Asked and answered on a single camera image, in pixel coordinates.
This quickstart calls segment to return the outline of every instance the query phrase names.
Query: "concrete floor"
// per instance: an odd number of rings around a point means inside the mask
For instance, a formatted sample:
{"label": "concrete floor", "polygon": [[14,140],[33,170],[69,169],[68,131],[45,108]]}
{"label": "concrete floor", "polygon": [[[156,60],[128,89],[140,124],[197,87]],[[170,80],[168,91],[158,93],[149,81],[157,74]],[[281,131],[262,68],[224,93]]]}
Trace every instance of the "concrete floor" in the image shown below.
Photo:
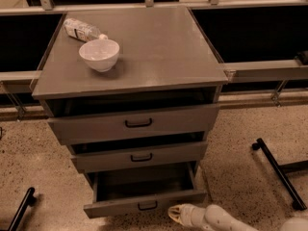
{"label": "concrete floor", "polygon": [[[246,96],[221,99],[223,109],[197,175],[200,188],[208,184],[203,206],[216,203],[260,231],[278,230],[290,217],[308,218],[308,211],[292,209],[291,198],[262,151],[250,148],[263,138],[279,164],[307,160],[307,93],[296,98],[282,94],[280,108],[272,105],[268,95],[257,103]],[[0,229],[8,228],[24,193],[34,187],[38,201],[28,208],[20,230],[190,230],[171,221],[166,210],[88,219],[83,206],[91,203],[92,190],[46,120],[36,116],[41,112],[30,112],[18,122],[15,112],[6,111],[0,111]],[[308,204],[306,173],[293,173],[290,178]]]}

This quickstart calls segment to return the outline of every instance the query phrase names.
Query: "white bowl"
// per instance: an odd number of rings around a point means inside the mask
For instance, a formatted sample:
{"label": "white bowl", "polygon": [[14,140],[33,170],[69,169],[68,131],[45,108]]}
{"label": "white bowl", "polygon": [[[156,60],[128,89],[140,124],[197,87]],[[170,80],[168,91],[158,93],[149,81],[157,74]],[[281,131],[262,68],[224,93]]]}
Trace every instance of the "white bowl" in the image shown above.
{"label": "white bowl", "polygon": [[108,71],[116,64],[118,52],[118,43],[110,39],[95,39],[79,49],[85,63],[99,72]]}

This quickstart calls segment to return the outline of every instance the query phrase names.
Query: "open drawer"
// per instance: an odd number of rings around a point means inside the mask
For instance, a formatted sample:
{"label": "open drawer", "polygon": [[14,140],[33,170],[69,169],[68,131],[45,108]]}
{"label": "open drawer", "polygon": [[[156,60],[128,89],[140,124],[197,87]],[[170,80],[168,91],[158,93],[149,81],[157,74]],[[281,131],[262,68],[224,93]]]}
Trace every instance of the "open drawer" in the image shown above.
{"label": "open drawer", "polygon": [[179,162],[200,161],[205,153],[205,141],[148,146],[133,149],[107,150],[72,156],[80,173],[148,167]]}
{"label": "open drawer", "polygon": [[131,138],[209,132],[218,105],[198,105],[101,115],[50,118],[48,123],[60,144],[116,141]]}
{"label": "open drawer", "polygon": [[84,207],[89,218],[201,202],[206,194],[196,188],[189,163],[95,173],[93,191],[93,203]]}

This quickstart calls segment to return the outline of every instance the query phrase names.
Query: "black metal leg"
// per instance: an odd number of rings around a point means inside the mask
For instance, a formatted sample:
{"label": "black metal leg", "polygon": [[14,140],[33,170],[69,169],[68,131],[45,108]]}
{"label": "black metal leg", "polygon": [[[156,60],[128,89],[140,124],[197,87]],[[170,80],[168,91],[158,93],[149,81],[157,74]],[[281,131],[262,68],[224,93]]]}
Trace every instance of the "black metal leg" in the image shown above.
{"label": "black metal leg", "polygon": [[284,173],[281,166],[276,162],[275,158],[270,153],[270,150],[268,149],[268,147],[266,146],[264,141],[261,138],[258,139],[256,143],[252,144],[252,148],[254,150],[257,150],[259,148],[262,149],[262,151],[264,152],[264,154],[268,158],[270,164],[272,165],[273,169],[276,171],[276,173],[279,176],[280,180],[282,181],[283,185],[285,186],[285,188],[288,190],[290,196],[292,197],[292,199],[294,201],[293,207],[297,210],[300,210],[300,211],[306,210],[307,207],[306,207],[305,203],[302,201],[302,199],[298,195],[297,191],[295,190],[292,183],[289,181],[288,177]]}
{"label": "black metal leg", "polygon": [[11,222],[11,225],[10,225],[8,231],[15,231],[17,229],[23,215],[25,214],[25,211],[26,211],[28,205],[31,206],[35,203],[36,199],[33,197],[34,192],[35,192],[34,188],[28,189],[24,198],[22,199],[22,202],[21,202],[15,216],[13,217],[13,220]]}

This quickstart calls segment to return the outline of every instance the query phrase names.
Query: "clear bottle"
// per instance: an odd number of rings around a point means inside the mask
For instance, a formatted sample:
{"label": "clear bottle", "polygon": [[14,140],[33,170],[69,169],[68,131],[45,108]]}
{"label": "clear bottle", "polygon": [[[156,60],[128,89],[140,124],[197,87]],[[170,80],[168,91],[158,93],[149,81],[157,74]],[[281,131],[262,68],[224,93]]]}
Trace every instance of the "clear bottle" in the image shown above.
{"label": "clear bottle", "polygon": [[69,36],[84,42],[94,39],[106,39],[106,36],[101,34],[97,27],[78,19],[66,19],[64,28]]}

